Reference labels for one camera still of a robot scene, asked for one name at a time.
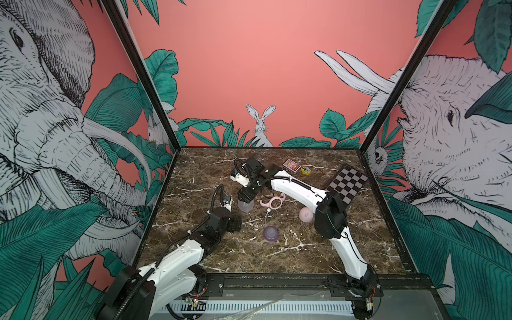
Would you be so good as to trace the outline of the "clear baby bottle body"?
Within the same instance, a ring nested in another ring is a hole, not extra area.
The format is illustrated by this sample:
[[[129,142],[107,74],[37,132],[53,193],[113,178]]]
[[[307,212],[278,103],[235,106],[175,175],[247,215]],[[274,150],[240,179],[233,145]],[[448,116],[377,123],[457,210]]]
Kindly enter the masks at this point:
[[[254,201],[250,201],[249,203],[246,203],[245,201],[239,200],[237,202],[238,208],[240,211],[244,213],[249,213],[254,208]]]

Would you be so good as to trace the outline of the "purple bottle collar with nipple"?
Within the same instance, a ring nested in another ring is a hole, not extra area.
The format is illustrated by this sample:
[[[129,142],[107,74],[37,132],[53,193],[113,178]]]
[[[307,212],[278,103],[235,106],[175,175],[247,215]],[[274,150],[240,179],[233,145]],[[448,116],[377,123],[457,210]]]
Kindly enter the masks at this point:
[[[279,239],[279,230],[274,226],[268,226],[263,230],[263,237],[266,241],[277,242]]]

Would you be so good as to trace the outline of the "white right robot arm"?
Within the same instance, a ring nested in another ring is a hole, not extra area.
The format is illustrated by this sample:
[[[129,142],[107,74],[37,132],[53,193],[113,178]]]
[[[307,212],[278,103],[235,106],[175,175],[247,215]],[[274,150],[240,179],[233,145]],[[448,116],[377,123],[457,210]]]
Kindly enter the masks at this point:
[[[377,276],[357,249],[347,217],[347,207],[368,180],[366,175],[346,165],[323,190],[293,177],[279,166],[264,167],[254,157],[233,162],[235,169],[230,178],[242,185],[238,200],[249,203],[267,188],[310,209],[314,214],[315,230],[331,242],[343,262],[347,288],[356,297],[375,297]]]

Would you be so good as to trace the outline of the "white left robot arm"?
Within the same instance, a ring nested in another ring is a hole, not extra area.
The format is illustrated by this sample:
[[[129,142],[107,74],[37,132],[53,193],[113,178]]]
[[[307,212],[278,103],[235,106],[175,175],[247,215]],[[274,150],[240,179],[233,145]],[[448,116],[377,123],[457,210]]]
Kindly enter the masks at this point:
[[[232,198],[218,185],[208,216],[193,230],[171,242],[157,261],[124,268],[108,289],[95,319],[150,319],[183,295],[207,291],[207,273],[199,263],[212,254],[223,236],[241,230],[242,218],[231,211]]]

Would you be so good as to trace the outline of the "pink pig-shaped bottle cap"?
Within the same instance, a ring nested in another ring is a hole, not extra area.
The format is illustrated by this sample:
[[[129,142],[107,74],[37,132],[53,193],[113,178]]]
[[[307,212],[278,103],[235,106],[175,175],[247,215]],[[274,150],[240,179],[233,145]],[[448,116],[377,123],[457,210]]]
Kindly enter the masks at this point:
[[[303,207],[299,211],[299,219],[304,223],[311,223],[315,214],[308,207]]]

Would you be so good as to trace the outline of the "white vented strip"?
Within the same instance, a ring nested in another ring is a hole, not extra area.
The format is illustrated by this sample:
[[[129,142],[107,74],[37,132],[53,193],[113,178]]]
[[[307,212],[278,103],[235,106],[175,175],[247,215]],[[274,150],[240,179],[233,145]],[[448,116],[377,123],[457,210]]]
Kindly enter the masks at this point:
[[[314,314],[353,317],[350,301],[201,301],[193,305],[185,301],[169,304],[173,312],[182,315],[194,314],[235,314],[258,311],[267,314]]]

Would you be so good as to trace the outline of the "black white checkerboard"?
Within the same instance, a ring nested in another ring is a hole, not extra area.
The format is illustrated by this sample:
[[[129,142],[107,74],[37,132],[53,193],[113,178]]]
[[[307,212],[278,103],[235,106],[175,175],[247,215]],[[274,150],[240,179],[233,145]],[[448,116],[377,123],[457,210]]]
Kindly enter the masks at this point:
[[[326,191],[340,194],[342,201],[349,205],[363,189],[367,180],[368,176],[349,165],[345,165],[329,183]]]

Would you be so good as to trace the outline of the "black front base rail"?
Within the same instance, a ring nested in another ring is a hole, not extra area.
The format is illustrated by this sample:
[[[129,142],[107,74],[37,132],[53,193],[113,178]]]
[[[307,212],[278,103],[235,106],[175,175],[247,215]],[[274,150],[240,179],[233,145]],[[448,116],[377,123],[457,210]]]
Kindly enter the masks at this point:
[[[433,290],[430,278],[423,274],[372,275],[363,285],[369,293],[381,297],[390,290]],[[209,273],[206,292],[201,296],[226,297],[229,290],[327,291],[333,297],[353,298],[349,281],[341,273]]]

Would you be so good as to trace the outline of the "black left frame post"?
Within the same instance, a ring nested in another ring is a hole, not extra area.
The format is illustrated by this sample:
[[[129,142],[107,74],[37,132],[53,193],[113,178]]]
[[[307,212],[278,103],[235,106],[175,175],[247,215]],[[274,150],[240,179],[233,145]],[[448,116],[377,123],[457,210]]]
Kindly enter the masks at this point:
[[[112,0],[102,0],[101,4],[105,9],[109,20],[112,23],[115,32],[117,33],[117,36],[129,57],[131,64],[133,65],[137,77],[141,81],[141,84],[146,94],[148,95],[149,101],[151,102],[151,105],[165,130],[165,135],[169,139],[173,149],[179,153],[181,151],[181,146],[177,140],[176,135],[174,134],[173,129],[171,128],[169,117],[164,112],[154,82],[149,74],[149,70],[142,57],[141,51],[136,44],[133,33],[129,28],[125,13],[121,12],[123,6],[121,5],[120,1]]]

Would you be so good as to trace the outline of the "black frame post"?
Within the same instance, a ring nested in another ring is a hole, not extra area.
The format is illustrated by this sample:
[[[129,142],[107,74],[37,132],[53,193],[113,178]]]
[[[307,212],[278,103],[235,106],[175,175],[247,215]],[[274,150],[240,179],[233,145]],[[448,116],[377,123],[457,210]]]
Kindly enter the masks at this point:
[[[133,65],[137,77],[141,81],[141,84],[146,94],[148,95],[149,101],[151,102],[151,105],[165,130],[165,135],[169,139],[173,149],[179,153],[181,151],[181,146],[177,140],[176,135],[174,134],[173,129],[171,128],[169,117],[164,112],[154,82],[149,74],[149,70],[142,57],[141,51],[136,44],[133,33],[129,28],[125,13],[121,12],[123,6],[121,5],[120,1],[112,0],[102,0],[101,4],[105,9],[109,20],[112,23],[115,32],[117,33],[117,36],[129,57],[131,64]]]
[[[457,0],[445,0],[439,2],[435,12],[433,13],[433,16],[430,18],[429,23],[427,24],[425,32],[421,36],[421,39],[417,44],[413,54],[411,55],[407,65],[404,67],[403,73],[389,94],[388,99],[378,114],[378,117],[367,137],[365,138],[365,141],[359,148],[361,153],[365,153],[369,149],[371,142],[378,134],[379,130],[381,129],[385,120],[389,117],[389,114],[393,108],[397,105],[398,99],[405,90],[410,79],[414,76],[419,64],[421,63],[421,60],[425,57],[425,54],[428,52],[432,43],[435,41],[438,33],[442,29],[445,21],[447,20],[449,14],[456,6],[456,4]]]

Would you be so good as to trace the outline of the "black right frame post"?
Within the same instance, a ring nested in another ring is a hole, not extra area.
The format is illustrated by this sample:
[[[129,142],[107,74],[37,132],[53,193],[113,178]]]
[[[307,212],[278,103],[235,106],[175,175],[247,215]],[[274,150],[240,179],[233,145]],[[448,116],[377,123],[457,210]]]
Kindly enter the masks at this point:
[[[428,52],[432,43],[435,41],[438,33],[442,29],[445,21],[447,20],[449,14],[456,6],[456,4],[457,0],[445,0],[439,2],[435,12],[433,13],[433,16],[430,18],[429,23],[427,24],[425,32],[421,36],[421,39],[417,44],[413,54],[411,55],[407,65],[404,67],[403,73],[389,94],[388,99],[378,114],[378,117],[367,137],[365,138],[365,141],[359,148],[361,153],[365,153],[369,149],[371,142],[378,134],[379,130],[381,129],[385,120],[389,117],[389,114],[393,108],[397,105],[398,99],[405,90],[410,79],[414,76],[419,64],[421,63],[421,60],[425,57],[425,54]]]

